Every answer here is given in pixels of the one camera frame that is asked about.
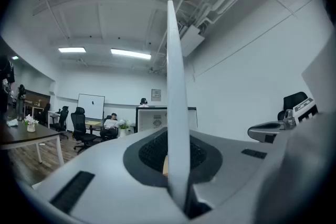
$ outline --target vase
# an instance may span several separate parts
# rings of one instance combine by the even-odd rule
[[[29,133],[34,133],[34,132],[35,132],[35,124],[29,124],[29,125],[27,126],[27,131],[28,131]]]
[[[127,129],[119,129],[119,137],[124,137],[127,135]]]

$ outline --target ceiling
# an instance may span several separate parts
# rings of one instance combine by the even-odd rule
[[[108,66],[165,72],[168,0],[17,0],[21,26],[46,57],[65,65]],[[173,0],[177,20],[190,25],[206,3]],[[86,54],[61,54],[60,47],[85,47]],[[111,48],[150,53],[142,60],[113,56]]]

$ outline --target whiteboard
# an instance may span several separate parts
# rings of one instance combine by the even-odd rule
[[[105,96],[79,94],[78,106],[85,109],[85,117],[103,119]]]

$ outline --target wooden floor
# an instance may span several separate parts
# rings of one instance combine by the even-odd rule
[[[77,150],[73,149],[77,141],[72,138],[71,133],[66,133],[66,135],[69,139],[60,137],[64,163],[77,156]],[[42,144],[45,144],[39,146],[42,163],[38,161],[35,145],[8,150],[14,174],[18,179],[25,181],[31,186],[44,180],[59,167],[56,139],[43,142]]]

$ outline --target person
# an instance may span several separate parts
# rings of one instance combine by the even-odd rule
[[[140,108],[149,108],[149,106],[147,105],[148,102],[146,100],[146,98],[141,98],[141,101],[140,101]]]
[[[21,121],[24,117],[23,115],[23,106],[26,99],[26,89],[21,84],[17,91],[17,98],[16,98],[16,119]]]
[[[108,139],[115,139],[118,136],[118,120],[117,120],[117,114],[112,113],[111,119],[107,119],[104,122],[104,129],[101,130],[100,136],[103,139],[103,141],[106,141]]]
[[[0,121],[6,120],[8,96],[12,91],[14,79],[14,67],[6,55],[0,56]]]

